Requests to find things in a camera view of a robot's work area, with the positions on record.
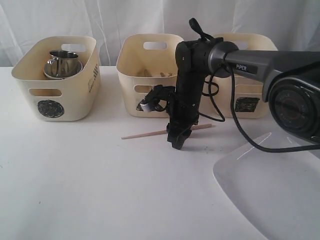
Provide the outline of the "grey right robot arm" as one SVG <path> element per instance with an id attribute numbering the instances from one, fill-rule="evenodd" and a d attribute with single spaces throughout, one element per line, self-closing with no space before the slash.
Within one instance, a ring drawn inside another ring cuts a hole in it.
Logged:
<path id="1" fill-rule="evenodd" d="M 317 51 L 240 50 L 217 40 L 184 41 L 177 45 L 175 95 L 170 103 L 167 140 L 181 149 L 198 122 L 206 77 L 242 76 L 262 83 L 262 100 L 276 123 L 305 140 L 301 147 L 267 148 L 267 153 L 292 153 L 320 148 L 320 54 Z"/>

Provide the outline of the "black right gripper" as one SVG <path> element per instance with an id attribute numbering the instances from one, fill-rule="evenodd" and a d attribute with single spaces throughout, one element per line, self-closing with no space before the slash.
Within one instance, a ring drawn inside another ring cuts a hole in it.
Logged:
<path id="1" fill-rule="evenodd" d="M 169 123 L 166 126 L 167 141 L 180 150 L 192 133 L 191 126 L 199 119 L 199 97 L 171 97 L 169 105 Z"/>

